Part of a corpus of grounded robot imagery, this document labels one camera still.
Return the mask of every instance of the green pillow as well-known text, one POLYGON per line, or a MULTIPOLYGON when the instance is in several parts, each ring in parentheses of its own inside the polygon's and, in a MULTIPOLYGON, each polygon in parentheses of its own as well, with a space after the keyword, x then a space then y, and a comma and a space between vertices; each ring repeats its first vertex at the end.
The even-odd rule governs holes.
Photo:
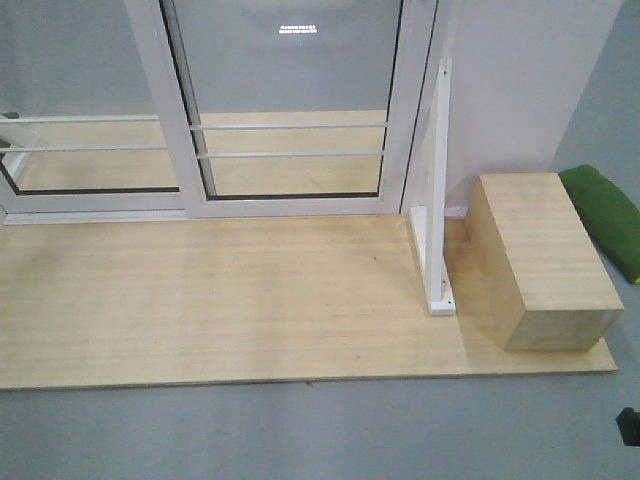
POLYGON ((558 174, 587 232, 620 269, 640 285, 640 210, 590 165, 558 174))

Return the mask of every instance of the glass door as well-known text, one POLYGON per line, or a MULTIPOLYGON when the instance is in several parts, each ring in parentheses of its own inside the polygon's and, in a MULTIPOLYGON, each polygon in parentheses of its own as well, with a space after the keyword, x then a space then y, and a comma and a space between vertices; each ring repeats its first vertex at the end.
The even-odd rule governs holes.
POLYGON ((436 3, 1 2, 0 206, 397 213, 436 3))
POLYGON ((435 0, 127 4, 191 215, 399 211, 435 0))
POLYGON ((182 208, 121 1, 0 3, 0 204, 182 208))

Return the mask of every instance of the plywood sheet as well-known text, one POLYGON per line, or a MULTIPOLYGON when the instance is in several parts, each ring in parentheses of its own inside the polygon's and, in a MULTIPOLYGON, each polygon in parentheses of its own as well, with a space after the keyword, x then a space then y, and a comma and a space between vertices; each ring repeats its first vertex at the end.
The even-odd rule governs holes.
POLYGON ((505 353, 460 222, 430 317, 401 216, 0 228, 0 388, 614 370, 505 353))

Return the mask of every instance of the wooden block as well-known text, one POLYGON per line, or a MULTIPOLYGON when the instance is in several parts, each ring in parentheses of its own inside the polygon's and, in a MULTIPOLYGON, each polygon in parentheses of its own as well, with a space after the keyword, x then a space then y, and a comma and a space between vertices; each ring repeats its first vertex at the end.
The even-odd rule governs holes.
POLYGON ((557 174, 481 175, 466 224, 505 350, 588 350, 622 313, 557 174))

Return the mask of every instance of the aluminum frame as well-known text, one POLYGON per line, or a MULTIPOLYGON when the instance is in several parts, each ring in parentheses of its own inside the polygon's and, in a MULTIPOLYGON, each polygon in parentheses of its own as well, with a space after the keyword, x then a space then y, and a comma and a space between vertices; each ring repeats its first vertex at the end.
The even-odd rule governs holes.
MULTIPOLYGON (((422 89, 437 0, 404 0, 389 102, 385 158, 377 197, 209 200, 194 148, 192 128, 175 70, 160 0, 124 0, 148 86, 162 127, 180 193, 92 193, 16 195, 0 181, 0 206, 7 213, 99 212, 186 209, 192 218, 384 214, 400 211, 418 99, 422 89)), ((77 121, 57 117, 55 121, 77 121)), ((36 123, 28 120, 21 123, 36 123)), ((196 125, 197 130, 207 126, 196 125)), ((312 128, 335 128, 317 125, 312 128)))
POLYGON ((389 102, 379 194, 366 198, 209 200, 195 153, 174 59, 158 0, 125 0, 142 64, 191 217, 257 217, 398 213, 418 112, 436 0, 404 0, 389 102))

